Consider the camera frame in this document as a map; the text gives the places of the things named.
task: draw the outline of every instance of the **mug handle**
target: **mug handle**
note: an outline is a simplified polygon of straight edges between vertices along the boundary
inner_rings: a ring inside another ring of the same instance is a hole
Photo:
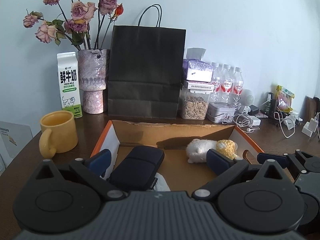
[[[39,140],[39,150],[43,158],[45,159],[51,159],[55,154],[57,149],[52,147],[49,147],[49,137],[52,133],[51,129],[45,130]]]

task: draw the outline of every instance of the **stuffed animal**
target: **stuffed animal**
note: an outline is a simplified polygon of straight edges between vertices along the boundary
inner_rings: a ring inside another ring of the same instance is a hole
[[[238,145],[234,141],[193,139],[186,149],[187,156],[189,157],[188,163],[205,163],[207,151],[210,149],[215,149],[217,152],[225,155],[231,160],[238,156],[236,154]]]

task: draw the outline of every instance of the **cardboard box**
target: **cardboard box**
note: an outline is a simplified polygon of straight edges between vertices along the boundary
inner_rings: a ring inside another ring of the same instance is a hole
[[[82,110],[76,53],[58,53],[57,62],[62,110],[72,112],[75,118],[81,117]]]
[[[206,163],[188,163],[185,149],[195,138],[233,140],[238,144],[237,154],[241,157],[247,151],[255,157],[263,152],[251,138],[233,125],[152,124],[112,120],[103,130],[91,156],[105,148],[111,151],[111,165],[104,177],[107,179],[133,147],[148,145],[162,148],[165,157],[158,172],[164,176],[170,190],[187,191],[191,195],[216,177]]]

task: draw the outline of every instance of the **metal screw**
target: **metal screw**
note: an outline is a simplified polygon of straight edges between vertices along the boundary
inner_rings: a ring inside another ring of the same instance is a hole
[[[210,191],[209,190],[207,190],[207,189],[197,189],[196,191],[195,191],[195,195],[197,196],[197,197],[208,197],[208,196],[210,196]]]
[[[118,189],[113,189],[108,191],[107,195],[108,197],[111,197],[111,198],[120,198],[123,196],[123,192]]]

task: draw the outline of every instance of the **water bottle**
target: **water bottle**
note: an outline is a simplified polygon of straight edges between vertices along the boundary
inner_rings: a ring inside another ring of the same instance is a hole
[[[243,80],[243,77],[241,74],[241,68],[236,67],[236,72],[234,74],[232,93],[231,93],[230,100],[229,100],[229,104],[231,104],[233,107],[238,106],[238,101],[240,99],[240,94],[242,92],[243,83],[244,83],[244,80]]]
[[[210,102],[218,102],[219,92],[221,87],[221,73],[219,72],[219,63],[212,62],[212,66],[214,66],[214,72],[211,78],[211,83],[214,85],[214,90],[210,94]]]
[[[229,95],[232,89],[232,74],[230,73],[230,65],[224,64],[221,78],[220,102],[228,103]]]

